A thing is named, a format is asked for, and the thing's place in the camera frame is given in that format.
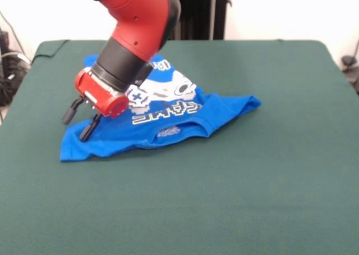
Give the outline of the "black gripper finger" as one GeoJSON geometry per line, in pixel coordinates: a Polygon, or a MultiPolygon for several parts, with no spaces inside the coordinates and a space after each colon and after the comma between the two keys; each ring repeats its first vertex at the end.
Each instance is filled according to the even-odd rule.
{"type": "Polygon", "coordinates": [[[78,107],[84,102],[83,97],[78,97],[76,100],[72,102],[69,109],[66,111],[64,116],[62,117],[62,123],[64,125],[68,125],[73,119],[74,115],[77,112],[78,107]]]}
{"type": "Polygon", "coordinates": [[[102,114],[100,113],[96,113],[95,116],[93,117],[92,121],[90,124],[88,124],[85,129],[81,132],[81,134],[79,135],[79,140],[81,142],[86,142],[91,135],[93,134],[94,130],[97,128],[97,126],[100,123],[101,118],[103,117],[102,114]]]}

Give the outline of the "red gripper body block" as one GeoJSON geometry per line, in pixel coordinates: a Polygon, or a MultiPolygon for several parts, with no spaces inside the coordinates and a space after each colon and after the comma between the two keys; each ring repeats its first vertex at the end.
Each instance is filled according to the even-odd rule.
{"type": "Polygon", "coordinates": [[[129,104],[129,99],[125,94],[101,81],[90,71],[90,68],[84,68],[77,74],[75,88],[93,105],[94,109],[105,117],[119,116],[129,104]]]}

